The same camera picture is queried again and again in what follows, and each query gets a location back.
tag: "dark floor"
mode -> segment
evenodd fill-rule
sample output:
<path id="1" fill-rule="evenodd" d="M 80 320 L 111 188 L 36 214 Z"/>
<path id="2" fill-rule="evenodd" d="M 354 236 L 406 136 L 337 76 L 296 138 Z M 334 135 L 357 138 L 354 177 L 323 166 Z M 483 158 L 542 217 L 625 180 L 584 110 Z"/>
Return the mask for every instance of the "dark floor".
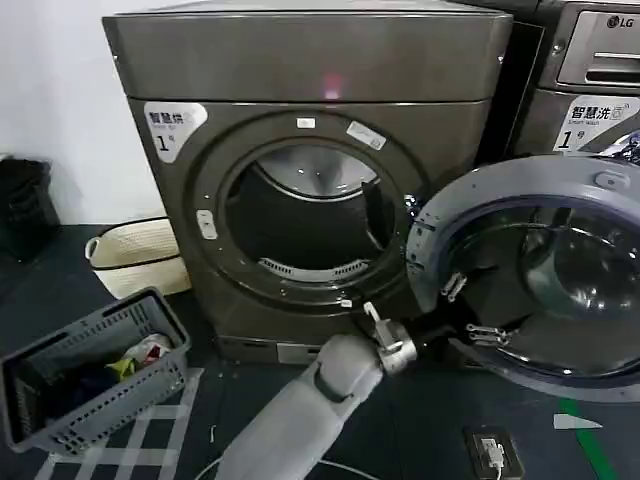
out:
<path id="1" fill-rule="evenodd" d="M 10 291 L 0 300 L 4 327 L 0 355 L 112 301 L 83 258 L 86 239 L 98 230 L 67 227 L 41 258 L 18 275 L 12 273 Z M 191 366 L 205 368 L 176 474 L 177 479 L 192 480 L 300 369 L 219 360 L 210 342 L 212 331 L 194 297 L 186 293 L 169 300 L 191 333 Z M 594 436 L 605 461 L 615 471 L 613 478 L 640 478 L 636 440 L 640 406 L 581 404 L 580 409 L 584 417 L 604 425 L 594 431 Z M 474 480 L 462 431 L 465 427 L 493 425 L 504 427 L 513 436 L 525 478 L 598 479 L 576 434 L 553 429 L 553 414 L 559 412 L 556 398 L 486 372 L 414 368 L 383 382 L 355 412 L 326 458 L 382 480 Z M 214 425 L 215 441 L 210 443 Z M 153 428 L 150 439 L 160 441 L 166 436 L 162 422 Z M 127 430 L 119 435 L 126 438 Z M 38 451 L 16 455 L 2 445 L 0 480 L 32 479 L 45 458 Z M 100 468 L 92 478 L 111 480 L 115 471 L 113 467 Z M 77 466 L 65 466 L 56 470 L 54 480 L 71 480 L 77 472 Z M 136 468 L 132 478 L 155 479 L 157 471 Z M 358 477 L 321 466 L 309 478 Z"/>

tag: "dryer drum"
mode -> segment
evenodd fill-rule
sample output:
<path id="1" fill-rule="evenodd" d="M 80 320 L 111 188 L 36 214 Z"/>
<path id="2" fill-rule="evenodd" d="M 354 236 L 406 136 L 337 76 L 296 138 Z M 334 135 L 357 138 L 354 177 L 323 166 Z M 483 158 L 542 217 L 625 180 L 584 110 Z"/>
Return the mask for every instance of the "dryer drum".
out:
<path id="1" fill-rule="evenodd" d="M 247 257 L 301 282 L 361 274 L 394 231 L 393 203 L 375 171 L 323 146 L 287 146 L 259 157 L 234 180 L 225 211 Z"/>

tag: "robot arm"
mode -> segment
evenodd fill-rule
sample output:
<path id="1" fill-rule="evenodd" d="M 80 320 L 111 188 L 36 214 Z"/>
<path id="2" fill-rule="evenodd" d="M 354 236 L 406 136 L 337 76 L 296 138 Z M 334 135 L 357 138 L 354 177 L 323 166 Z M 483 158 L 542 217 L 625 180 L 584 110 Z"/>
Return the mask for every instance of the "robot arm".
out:
<path id="1" fill-rule="evenodd" d="M 381 346 L 349 335 L 330 339 L 225 450 L 216 480 L 302 480 L 384 371 L 399 371 L 415 359 L 399 324 L 380 320 L 373 306 L 367 313 L 376 321 Z"/>

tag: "dryer top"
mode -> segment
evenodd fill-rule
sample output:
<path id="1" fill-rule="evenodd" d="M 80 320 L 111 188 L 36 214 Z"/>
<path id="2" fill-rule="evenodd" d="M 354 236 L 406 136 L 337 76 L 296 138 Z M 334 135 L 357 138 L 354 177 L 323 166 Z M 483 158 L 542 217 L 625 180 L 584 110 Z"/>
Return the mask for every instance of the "dryer top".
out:
<path id="1" fill-rule="evenodd" d="M 464 12 L 495 13 L 492 10 L 441 0 L 329 0 L 322 4 L 310 0 L 262 0 L 237 2 L 206 0 L 147 10 L 145 14 L 216 13 L 216 12 Z"/>
<path id="2" fill-rule="evenodd" d="M 492 97 L 511 16 L 437 0 L 200 2 L 103 22 L 127 95 L 232 102 Z"/>

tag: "open door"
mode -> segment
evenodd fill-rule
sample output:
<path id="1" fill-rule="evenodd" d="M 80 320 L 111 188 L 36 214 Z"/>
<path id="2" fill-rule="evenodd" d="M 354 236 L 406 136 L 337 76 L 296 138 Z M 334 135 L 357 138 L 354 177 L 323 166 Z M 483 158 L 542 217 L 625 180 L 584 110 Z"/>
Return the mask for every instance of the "open door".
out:
<path id="1" fill-rule="evenodd" d="M 480 168 L 417 216 L 408 275 L 424 312 L 464 305 L 450 342 L 550 394 L 640 401 L 640 168 L 539 156 Z"/>

